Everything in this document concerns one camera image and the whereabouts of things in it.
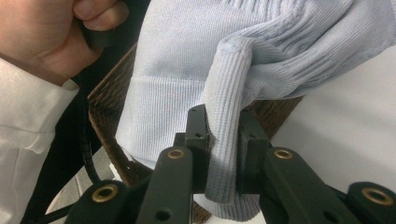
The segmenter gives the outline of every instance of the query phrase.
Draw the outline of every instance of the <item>human hand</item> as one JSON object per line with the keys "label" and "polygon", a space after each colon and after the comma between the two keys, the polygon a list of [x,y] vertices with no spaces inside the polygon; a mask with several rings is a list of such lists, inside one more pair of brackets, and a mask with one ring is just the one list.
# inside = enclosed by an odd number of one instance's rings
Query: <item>human hand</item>
{"label": "human hand", "polygon": [[105,31],[127,16],[118,0],[0,0],[0,57],[62,86],[101,54],[88,47],[76,18]]}

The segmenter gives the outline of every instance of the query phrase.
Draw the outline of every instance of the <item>light blue knit glove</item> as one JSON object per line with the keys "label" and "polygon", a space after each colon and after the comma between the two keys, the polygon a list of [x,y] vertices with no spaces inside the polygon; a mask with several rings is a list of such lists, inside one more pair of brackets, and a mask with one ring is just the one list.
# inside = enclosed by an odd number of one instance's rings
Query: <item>light blue knit glove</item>
{"label": "light blue knit glove", "polygon": [[248,220],[256,195],[235,192],[239,111],[307,93],[394,43],[389,0],[152,0],[117,139],[153,168],[206,104],[215,137],[205,197],[215,216]]}

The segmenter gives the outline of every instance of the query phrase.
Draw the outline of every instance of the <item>shirt cuff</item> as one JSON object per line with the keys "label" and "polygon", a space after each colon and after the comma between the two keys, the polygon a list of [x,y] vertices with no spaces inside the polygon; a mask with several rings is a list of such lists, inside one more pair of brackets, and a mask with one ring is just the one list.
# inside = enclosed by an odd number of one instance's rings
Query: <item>shirt cuff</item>
{"label": "shirt cuff", "polygon": [[56,123],[78,92],[77,84],[68,80],[59,87],[2,59],[0,75],[2,139],[33,151],[49,145]]}

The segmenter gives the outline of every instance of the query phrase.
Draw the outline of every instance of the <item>brown woven material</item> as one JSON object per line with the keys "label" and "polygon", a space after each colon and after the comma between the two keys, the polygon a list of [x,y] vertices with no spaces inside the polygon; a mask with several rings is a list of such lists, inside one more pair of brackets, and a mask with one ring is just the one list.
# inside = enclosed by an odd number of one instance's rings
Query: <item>brown woven material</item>
{"label": "brown woven material", "polygon": [[[136,46],[133,46],[88,96],[92,127],[122,181],[129,187],[150,174],[150,170],[143,165],[128,161],[115,139],[134,68],[135,50]],[[285,101],[256,101],[250,109],[256,114],[271,138],[300,101],[301,98]],[[194,204],[194,223],[205,223],[210,216],[204,208],[197,203]]]}

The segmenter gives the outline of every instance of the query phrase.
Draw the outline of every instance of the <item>white sleeve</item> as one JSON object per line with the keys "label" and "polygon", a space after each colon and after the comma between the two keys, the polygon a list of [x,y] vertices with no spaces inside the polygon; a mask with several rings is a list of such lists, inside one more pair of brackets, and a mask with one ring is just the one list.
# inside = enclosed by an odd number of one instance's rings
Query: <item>white sleeve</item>
{"label": "white sleeve", "polygon": [[78,92],[32,76],[0,59],[0,220],[20,223],[55,125]]}

